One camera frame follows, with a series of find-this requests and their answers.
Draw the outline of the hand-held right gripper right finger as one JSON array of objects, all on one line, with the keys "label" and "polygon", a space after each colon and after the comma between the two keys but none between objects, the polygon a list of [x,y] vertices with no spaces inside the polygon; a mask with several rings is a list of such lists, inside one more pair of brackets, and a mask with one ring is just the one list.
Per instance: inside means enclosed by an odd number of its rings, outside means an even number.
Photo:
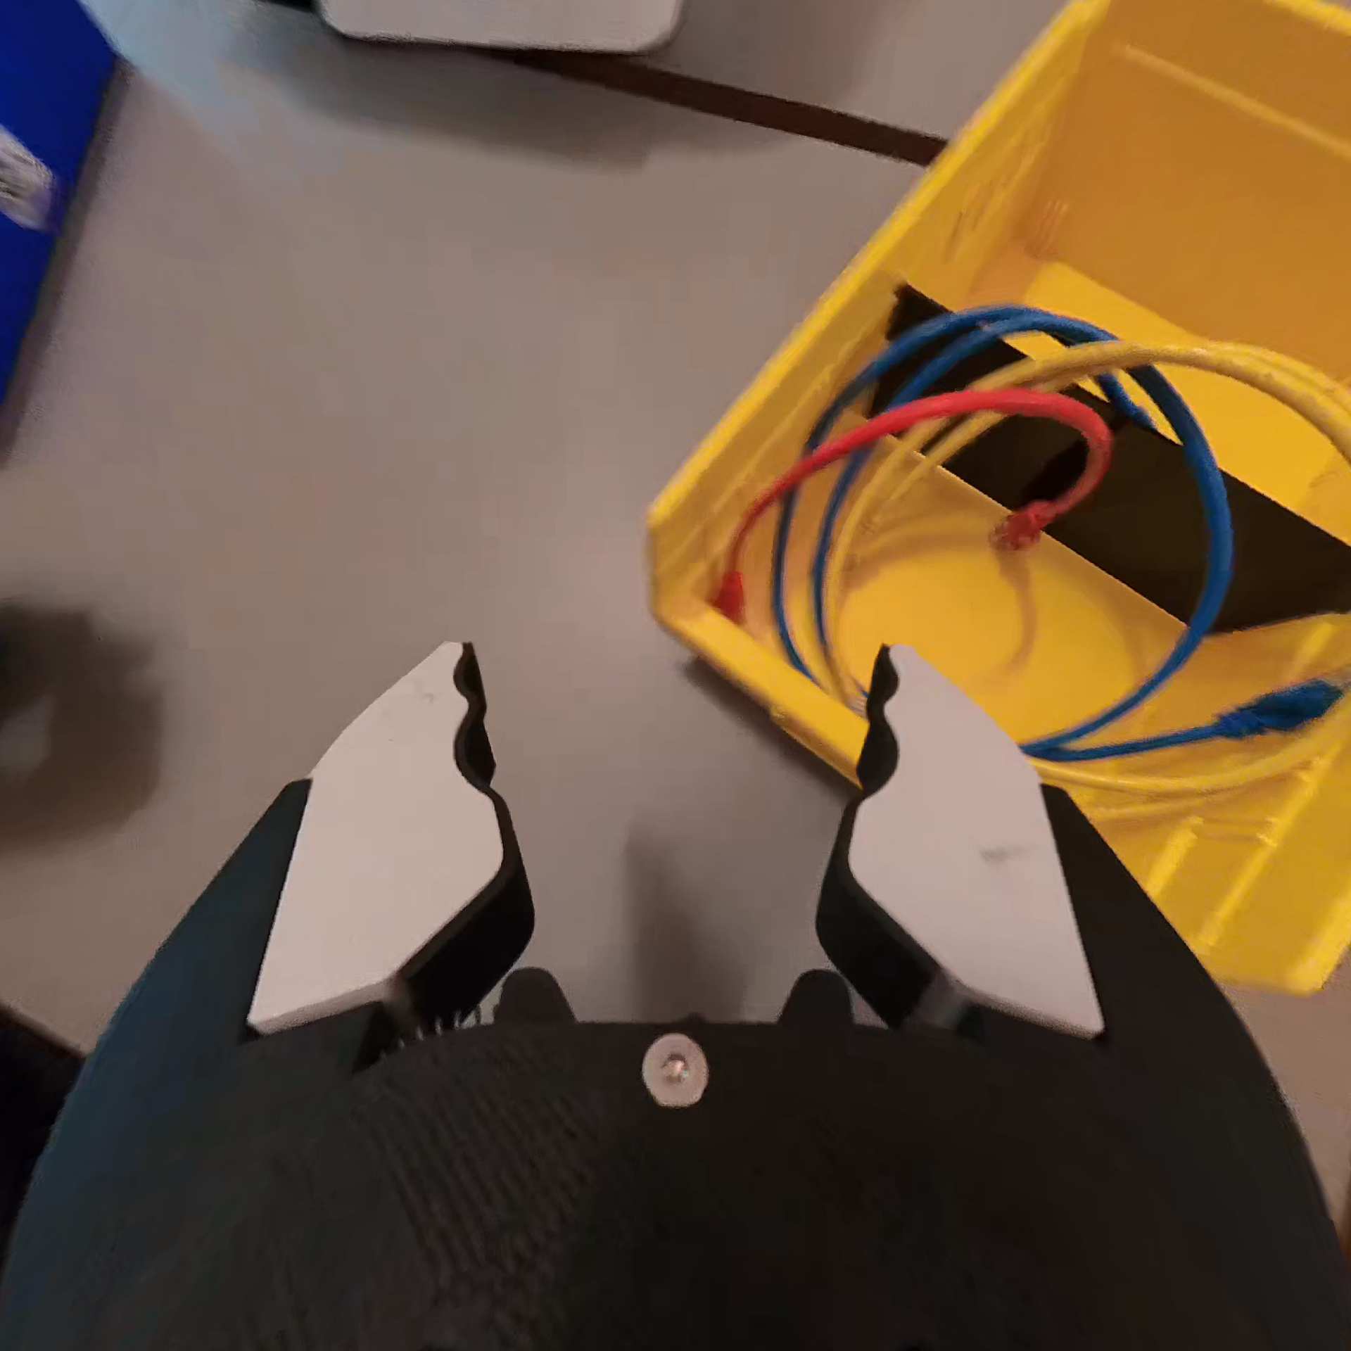
[{"label": "hand-held right gripper right finger", "polygon": [[914,647],[884,647],[860,795],[821,883],[819,938],[890,1030],[997,1011],[1100,1038],[1105,1008],[1042,778]]}]

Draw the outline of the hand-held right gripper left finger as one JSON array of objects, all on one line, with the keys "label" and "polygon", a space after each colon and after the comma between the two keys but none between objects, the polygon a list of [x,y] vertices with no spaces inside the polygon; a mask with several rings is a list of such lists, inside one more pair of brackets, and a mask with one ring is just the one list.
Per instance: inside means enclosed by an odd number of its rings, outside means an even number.
[{"label": "hand-held right gripper left finger", "polygon": [[256,1035],[374,1005],[417,1038],[480,1011],[535,935],[493,778],[479,653],[444,643],[307,778],[247,1011]]}]

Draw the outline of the yellow plastic bin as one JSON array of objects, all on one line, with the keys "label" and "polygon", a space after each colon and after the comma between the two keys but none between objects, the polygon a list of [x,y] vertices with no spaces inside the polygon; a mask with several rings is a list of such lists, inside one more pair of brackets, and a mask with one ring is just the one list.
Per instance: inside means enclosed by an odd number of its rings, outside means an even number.
[{"label": "yellow plastic bin", "polygon": [[1038,771],[1223,986],[1348,953],[1348,10],[1071,3],[651,507],[657,620],[853,778],[881,647]]}]

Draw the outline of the blue plastic bin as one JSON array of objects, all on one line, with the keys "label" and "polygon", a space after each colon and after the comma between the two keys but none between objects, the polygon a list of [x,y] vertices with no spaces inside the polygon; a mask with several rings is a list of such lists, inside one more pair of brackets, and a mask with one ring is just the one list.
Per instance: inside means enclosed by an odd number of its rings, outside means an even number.
[{"label": "blue plastic bin", "polygon": [[0,6],[0,397],[10,400],[119,58],[79,0]]}]

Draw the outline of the grey desk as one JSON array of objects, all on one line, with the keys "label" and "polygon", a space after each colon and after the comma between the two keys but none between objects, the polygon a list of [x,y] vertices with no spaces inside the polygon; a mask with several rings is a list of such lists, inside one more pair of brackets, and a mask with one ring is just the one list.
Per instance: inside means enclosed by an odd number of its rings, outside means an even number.
[{"label": "grey desk", "polygon": [[473,643],[531,959],[769,1018],[842,781],[649,607],[644,513],[917,171],[473,70],[529,127],[124,86],[3,465],[3,1005],[86,1054],[273,796]]},{"label": "grey desk", "polygon": [[264,94],[350,124],[640,146],[675,113],[884,158],[953,137],[1062,3],[687,3],[640,58],[358,43],[317,3],[94,3],[115,49],[201,113]]}]

